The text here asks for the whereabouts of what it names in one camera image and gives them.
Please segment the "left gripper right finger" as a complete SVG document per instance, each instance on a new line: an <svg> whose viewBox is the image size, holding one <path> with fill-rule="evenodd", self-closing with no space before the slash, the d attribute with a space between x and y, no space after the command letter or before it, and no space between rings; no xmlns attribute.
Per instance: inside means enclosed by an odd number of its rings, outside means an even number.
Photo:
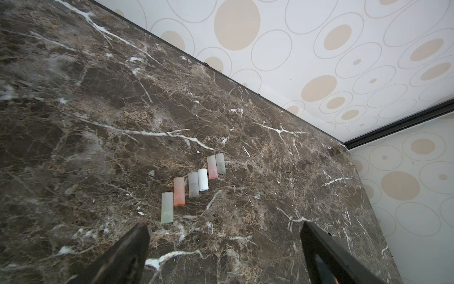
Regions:
<svg viewBox="0 0 454 284"><path fill-rule="evenodd" d="M311 283L383 283L314 222L304 222L300 238Z"/></svg>

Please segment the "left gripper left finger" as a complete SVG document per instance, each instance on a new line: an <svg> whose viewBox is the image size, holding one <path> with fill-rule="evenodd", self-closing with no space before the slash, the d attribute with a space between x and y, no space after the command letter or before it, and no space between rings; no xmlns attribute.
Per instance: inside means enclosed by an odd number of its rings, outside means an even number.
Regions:
<svg viewBox="0 0 454 284"><path fill-rule="evenodd" d="M138 284L150 244L147 221L140 220L85 271L72 278L72 284Z"/></svg>

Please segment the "clear red pen cap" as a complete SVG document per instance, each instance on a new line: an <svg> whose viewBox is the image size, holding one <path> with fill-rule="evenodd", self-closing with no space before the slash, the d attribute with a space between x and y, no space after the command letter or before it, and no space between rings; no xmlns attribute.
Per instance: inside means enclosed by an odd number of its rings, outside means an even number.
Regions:
<svg viewBox="0 0 454 284"><path fill-rule="evenodd" d="M174 195L173 192L162 193L161 223L168 224L174 220Z"/></svg>

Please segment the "clear orange pen cap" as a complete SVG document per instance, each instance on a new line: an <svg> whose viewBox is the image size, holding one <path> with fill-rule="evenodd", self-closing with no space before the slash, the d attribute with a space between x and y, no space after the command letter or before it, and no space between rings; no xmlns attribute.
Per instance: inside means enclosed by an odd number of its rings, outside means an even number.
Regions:
<svg viewBox="0 0 454 284"><path fill-rule="evenodd" d="M173 197L174 206L182 206L185 204L185 178L176 177L173 180Z"/></svg>

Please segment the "clear grey pen cap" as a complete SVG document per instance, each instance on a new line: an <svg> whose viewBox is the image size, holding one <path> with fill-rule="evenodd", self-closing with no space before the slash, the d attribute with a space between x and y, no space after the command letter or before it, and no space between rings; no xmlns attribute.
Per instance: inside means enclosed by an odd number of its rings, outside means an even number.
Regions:
<svg viewBox="0 0 454 284"><path fill-rule="evenodd" d="M189 198L199 196L199 178L198 172L190 172L188 175Z"/></svg>

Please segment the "white pen cap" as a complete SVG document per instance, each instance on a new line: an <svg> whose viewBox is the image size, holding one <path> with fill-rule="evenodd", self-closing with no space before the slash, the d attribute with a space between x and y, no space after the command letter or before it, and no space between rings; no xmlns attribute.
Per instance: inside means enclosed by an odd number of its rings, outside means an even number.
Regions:
<svg viewBox="0 0 454 284"><path fill-rule="evenodd" d="M209 181L208 181L208 172L207 169L202 168L197 170L198 175L198 185L199 191L207 191L209 189Z"/></svg>

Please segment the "clear pink pen cap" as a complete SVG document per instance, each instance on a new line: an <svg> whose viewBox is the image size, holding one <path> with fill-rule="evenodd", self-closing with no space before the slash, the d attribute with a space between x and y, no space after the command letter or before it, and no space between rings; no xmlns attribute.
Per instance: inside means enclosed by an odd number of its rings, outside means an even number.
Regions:
<svg viewBox="0 0 454 284"><path fill-rule="evenodd" d="M216 156L211 155L207 157L207 164L208 164L208 176L209 179L217 179L218 178L218 170L216 164Z"/></svg>

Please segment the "clear blue pen cap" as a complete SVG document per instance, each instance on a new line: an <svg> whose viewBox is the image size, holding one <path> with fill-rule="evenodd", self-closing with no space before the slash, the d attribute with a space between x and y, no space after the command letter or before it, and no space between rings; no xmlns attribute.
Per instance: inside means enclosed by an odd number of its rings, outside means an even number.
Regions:
<svg viewBox="0 0 454 284"><path fill-rule="evenodd" d="M216 159L216 167L217 167L217 171L218 171L218 176L220 178L222 178L227 174L225 156L223 153L217 153L215 155L215 159Z"/></svg>

